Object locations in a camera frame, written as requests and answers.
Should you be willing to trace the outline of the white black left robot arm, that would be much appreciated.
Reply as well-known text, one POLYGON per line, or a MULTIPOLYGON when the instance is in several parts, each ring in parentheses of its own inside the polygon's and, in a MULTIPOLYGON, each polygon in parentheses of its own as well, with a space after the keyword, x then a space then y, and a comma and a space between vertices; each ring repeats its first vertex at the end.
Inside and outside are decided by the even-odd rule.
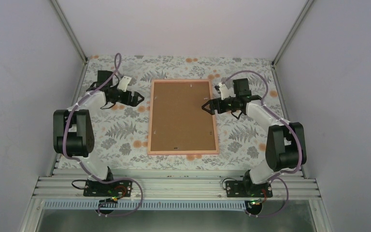
POLYGON ((88 175, 97 181, 96 190, 104 196, 114 192, 111 169, 93 153, 95 135, 91 116, 107 105, 121 103, 135 107, 144 101, 139 92, 130 91, 132 78, 118 71, 98 71, 97 80, 73 106, 53 113, 53 146, 58 154, 76 161, 88 175))

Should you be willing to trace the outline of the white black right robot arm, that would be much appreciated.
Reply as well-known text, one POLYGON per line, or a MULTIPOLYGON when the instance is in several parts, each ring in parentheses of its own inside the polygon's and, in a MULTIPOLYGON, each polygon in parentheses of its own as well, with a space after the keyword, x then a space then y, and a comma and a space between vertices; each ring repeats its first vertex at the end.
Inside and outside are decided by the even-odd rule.
POLYGON ((242 181, 238 182, 244 194, 254 197, 261 190, 266 190, 281 174, 296 172, 306 161, 303 126, 273 113, 260 96, 252 94, 246 78, 233 80, 233 97, 228 95, 224 84, 215 88, 221 96, 208 100, 202 105, 202 110, 211 115, 239 111, 267 132, 265 160, 247 171, 242 181))

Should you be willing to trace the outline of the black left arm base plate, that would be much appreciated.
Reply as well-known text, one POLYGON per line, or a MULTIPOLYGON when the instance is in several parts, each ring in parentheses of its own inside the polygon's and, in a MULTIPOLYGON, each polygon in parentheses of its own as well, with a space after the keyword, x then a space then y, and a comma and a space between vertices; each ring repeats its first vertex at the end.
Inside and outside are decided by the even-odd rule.
POLYGON ((85 197, 130 197, 133 182, 121 180, 111 184, 103 184, 97 181, 86 181, 83 195, 85 197))

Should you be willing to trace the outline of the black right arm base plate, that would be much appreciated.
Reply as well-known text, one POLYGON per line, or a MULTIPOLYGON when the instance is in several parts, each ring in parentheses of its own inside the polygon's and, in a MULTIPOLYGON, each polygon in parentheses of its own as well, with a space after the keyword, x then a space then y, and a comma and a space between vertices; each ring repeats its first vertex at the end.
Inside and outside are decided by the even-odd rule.
POLYGON ((272 187, 269 183, 247 184, 244 181, 227 180, 225 190, 228 198, 271 198, 272 187))

